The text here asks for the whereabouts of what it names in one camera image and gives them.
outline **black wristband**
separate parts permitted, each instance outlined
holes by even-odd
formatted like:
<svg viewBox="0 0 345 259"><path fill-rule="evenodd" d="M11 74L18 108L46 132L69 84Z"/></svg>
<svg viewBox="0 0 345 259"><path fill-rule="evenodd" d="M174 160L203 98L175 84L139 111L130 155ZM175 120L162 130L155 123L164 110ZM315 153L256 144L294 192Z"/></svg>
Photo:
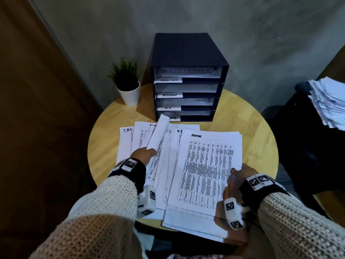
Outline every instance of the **black wristband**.
<svg viewBox="0 0 345 259"><path fill-rule="evenodd" d="M108 177L124 175L130 179L137 188L138 195L144 190L146 167L136 158L127 158L119 162L111 171Z"/></svg>
<svg viewBox="0 0 345 259"><path fill-rule="evenodd" d="M285 193L287 191L275 180L265 174L256 174L248 177L239 187L242 193L244 205L248 205L253 212L257 213L262 200L271 193Z"/></svg>

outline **concrete wall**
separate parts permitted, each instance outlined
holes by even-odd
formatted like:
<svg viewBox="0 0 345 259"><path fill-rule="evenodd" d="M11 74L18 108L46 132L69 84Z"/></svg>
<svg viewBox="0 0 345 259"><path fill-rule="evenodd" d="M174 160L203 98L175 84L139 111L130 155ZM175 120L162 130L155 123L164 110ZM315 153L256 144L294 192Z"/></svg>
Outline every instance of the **concrete wall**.
<svg viewBox="0 0 345 259"><path fill-rule="evenodd" d="M230 64L225 88L260 112L284 104L345 43L345 0L31 0L103 108L112 61L144 71L156 32L208 32Z"/></svg>

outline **round wooden table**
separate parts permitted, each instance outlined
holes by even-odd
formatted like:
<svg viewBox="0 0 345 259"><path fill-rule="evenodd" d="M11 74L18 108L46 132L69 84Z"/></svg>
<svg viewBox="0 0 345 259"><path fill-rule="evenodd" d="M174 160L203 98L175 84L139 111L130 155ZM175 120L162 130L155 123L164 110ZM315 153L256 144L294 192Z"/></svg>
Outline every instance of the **round wooden table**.
<svg viewBox="0 0 345 259"><path fill-rule="evenodd" d="M127 106L121 98L110 104L93 126L88 144L90 171L97 186L116 164L120 127L134 122L155 122L151 85L141 87L139 104ZM239 131L242 134L243 162L275 178L278 169L278 149L274 135L261 114L249 103L227 90L222 91L213 122L186 122L199 124L203 131ZM160 220L138 219L156 228Z"/></svg>

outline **white plant pot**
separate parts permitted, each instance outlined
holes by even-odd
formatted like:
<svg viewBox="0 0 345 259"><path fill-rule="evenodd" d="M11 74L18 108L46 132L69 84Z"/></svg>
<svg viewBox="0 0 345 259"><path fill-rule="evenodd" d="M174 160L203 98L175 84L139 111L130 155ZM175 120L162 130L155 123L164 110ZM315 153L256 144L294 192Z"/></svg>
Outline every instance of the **white plant pot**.
<svg viewBox="0 0 345 259"><path fill-rule="evenodd" d="M133 105L138 104L139 94L140 94L140 82L138 81L138 83L139 83L138 88L133 91L125 92L125 91L120 91L119 89L116 88L119 91L125 104L128 106L133 106Z"/></svg>

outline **sweater sleeve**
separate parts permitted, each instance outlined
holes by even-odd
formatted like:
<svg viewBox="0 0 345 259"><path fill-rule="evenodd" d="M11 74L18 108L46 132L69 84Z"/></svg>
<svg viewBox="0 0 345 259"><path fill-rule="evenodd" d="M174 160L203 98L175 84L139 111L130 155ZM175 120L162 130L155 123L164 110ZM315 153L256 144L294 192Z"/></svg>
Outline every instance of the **sweater sleeve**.
<svg viewBox="0 0 345 259"><path fill-rule="evenodd" d="M258 217L277 258L345 258L345 229L286 194L266 196Z"/></svg>
<svg viewBox="0 0 345 259"><path fill-rule="evenodd" d="M137 198L131 180L107 178L30 258L123 258L132 241Z"/></svg>

